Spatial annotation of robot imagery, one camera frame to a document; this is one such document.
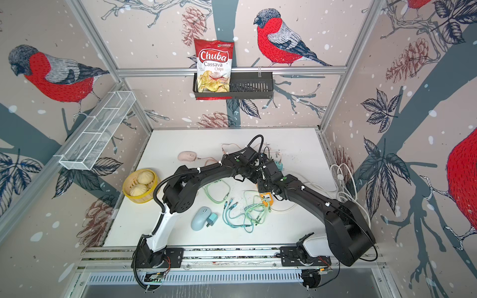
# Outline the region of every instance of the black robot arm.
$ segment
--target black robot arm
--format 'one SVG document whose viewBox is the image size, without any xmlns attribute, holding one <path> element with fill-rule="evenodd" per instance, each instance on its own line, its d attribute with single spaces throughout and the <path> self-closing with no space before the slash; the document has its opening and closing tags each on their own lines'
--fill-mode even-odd
<svg viewBox="0 0 477 298">
<path fill-rule="evenodd" d="M 192 171 L 185 165 L 176 171 L 185 173 L 168 180 L 163 202 L 171 213 L 188 210 L 202 186 L 225 177 L 242 175 L 258 185 L 261 193 L 271 192 L 295 202 L 319 218 L 325 225 L 328 244 L 334 256 L 345 266 L 351 266 L 375 244 L 358 206 L 347 201 L 323 196 L 305 186 L 293 175 L 283 176 L 273 160 L 247 146 L 235 154 L 225 154 L 220 164 L 211 164 Z"/>
</svg>

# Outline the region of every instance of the metal vent grate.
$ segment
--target metal vent grate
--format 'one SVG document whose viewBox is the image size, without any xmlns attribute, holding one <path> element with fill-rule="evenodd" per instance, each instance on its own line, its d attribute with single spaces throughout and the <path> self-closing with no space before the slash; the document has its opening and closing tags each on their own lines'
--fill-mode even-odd
<svg viewBox="0 0 477 298">
<path fill-rule="evenodd" d="M 140 272 L 144 280 L 146 271 Z M 162 281 L 163 285 L 199 285 L 230 283 L 274 283 L 302 282 L 301 270 L 234 270 L 234 271 L 171 271 Z M 131 285 L 135 284 L 132 272 L 93 272 L 88 285 Z"/>
</svg>

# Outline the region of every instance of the computer mouse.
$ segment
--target computer mouse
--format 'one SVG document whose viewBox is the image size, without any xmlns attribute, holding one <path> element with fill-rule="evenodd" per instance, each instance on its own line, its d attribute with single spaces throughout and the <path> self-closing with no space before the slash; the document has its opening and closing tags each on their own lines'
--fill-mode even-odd
<svg viewBox="0 0 477 298">
<path fill-rule="evenodd" d="M 192 223 L 190 227 L 194 231 L 199 231 L 202 229 L 207 221 L 207 218 L 210 216 L 212 211 L 208 207 L 201 207 L 199 211 L 197 211 L 196 216 L 192 219 Z"/>
<path fill-rule="evenodd" d="M 177 156 L 177 159 L 181 162 L 191 163 L 191 162 L 193 162 L 194 160 L 197 159 L 197 153 L 192 152 L 192 151 L 182 151 Z"/>
</svg>

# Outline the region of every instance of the orange object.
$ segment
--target orange object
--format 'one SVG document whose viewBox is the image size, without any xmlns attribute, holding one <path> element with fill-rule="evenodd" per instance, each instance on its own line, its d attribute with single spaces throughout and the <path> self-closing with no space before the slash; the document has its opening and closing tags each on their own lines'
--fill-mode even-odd
<svg viewBox="0 0 477 298">
<path fill-rule="evenodd" d="M 270 203 L 270 206 L 273 205 L 273 197 L 271 195 L 271 192 L 260 193 L 260 197 L 262 198 L 262 202 L 265 205 L 265 207 L 268 207 L 269 203 Z"/>
</svg>

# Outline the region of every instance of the light blue mouse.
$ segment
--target light blue mouse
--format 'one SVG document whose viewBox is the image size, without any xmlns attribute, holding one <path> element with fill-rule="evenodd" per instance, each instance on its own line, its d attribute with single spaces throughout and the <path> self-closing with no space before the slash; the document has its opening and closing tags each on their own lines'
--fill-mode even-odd
<svg viewBox="0 0 477 298">
<path fill-rule="evenodd" d="M 194 231 L 199 231 L 204 227 L 204 224 L 207 222 L 207 219 L 211 213 L 212 211 L 208 207 L 201 207 L 199 211 L 197 211 L 196 216 L 194 216 L 190 227 Z"/>
</svg>

